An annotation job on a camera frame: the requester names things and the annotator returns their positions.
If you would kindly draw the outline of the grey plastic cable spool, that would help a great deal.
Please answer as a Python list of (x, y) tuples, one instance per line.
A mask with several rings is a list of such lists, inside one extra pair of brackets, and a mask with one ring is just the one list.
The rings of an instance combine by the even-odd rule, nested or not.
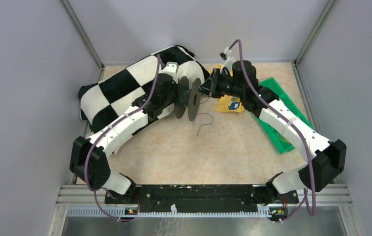
[(189, 86), (189, 79), (187, 76), (183, 76), (179, 79), (177, 84), (177, 97), (174, 103), (174, 114), (177, 119), (180, 119), (187, 109), (187, 115), (189, 121), (196, 119), (201, 95), (199, 88), (201, 86), (201, 80), (195, 79), (192, 86)]

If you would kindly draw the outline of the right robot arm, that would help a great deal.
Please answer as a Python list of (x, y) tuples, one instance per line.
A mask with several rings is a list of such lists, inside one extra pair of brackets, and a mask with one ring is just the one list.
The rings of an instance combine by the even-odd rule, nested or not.
[(297, 189), (320, 192), (344, 170), (346, 144), (322, 136), (295, 115), (276, 93), (258, 83), (256, 68), (248, 60), (234, 62), (230, 69), (214, 68), (199, 91), (214, 98), (239, 98), (244, 109), (279, 132), (305, 159), (305, 165), (267, 182), (269, 201), (278, 203)]

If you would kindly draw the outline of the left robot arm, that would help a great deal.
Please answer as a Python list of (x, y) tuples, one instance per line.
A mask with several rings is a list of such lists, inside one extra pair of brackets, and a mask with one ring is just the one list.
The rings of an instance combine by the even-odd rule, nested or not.
[(179, 100), (178, 84), (179, 79), (173, 75), (159, 73), (150, 93), (137, 98), (121, 116), (87, 138), (77, 137), (72, 145), (70, 171), (90, 191), (111, 190), (121, 202), (132, 202), (133, 180), (112, 171), (108, 158), (139, 131), (174, 112)]

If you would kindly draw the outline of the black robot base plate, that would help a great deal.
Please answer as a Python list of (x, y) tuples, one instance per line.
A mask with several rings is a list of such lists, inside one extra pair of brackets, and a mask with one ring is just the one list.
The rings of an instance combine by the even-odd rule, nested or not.
[(278, 194), (265, 185), (208, 184), (208, 185), (137, 185), (125, 195), (115, 192), (105, 197), (107, 205), (132, 204), (140, 213), (239, 213), (256, 212), (258, 206), (299, 203), (295, 190)]

